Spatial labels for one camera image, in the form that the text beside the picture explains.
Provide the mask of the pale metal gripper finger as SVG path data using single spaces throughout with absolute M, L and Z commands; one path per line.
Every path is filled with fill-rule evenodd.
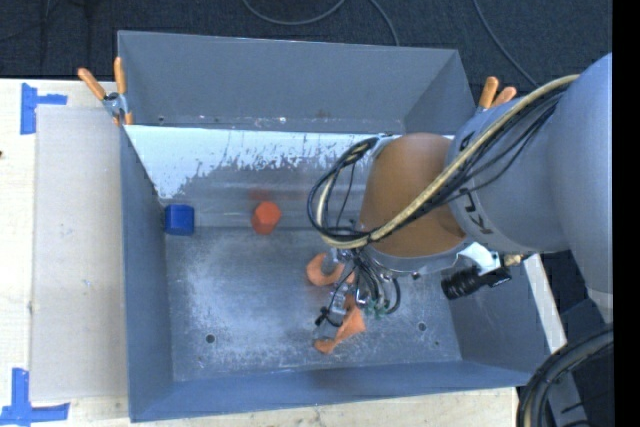
M 330 322 L 329 314 L 326 310 L 322 310 L 316 320 L 314 321 L 314 329 L 312 332 L 312 339 L 316 340 L 333 340 L 334 339 L 334 326 Z
M 336 289 L 331 293 L 327 305 L 326 315 L 328 318 L 343 318 L 347 313 L 347 294 L 344 290 Z

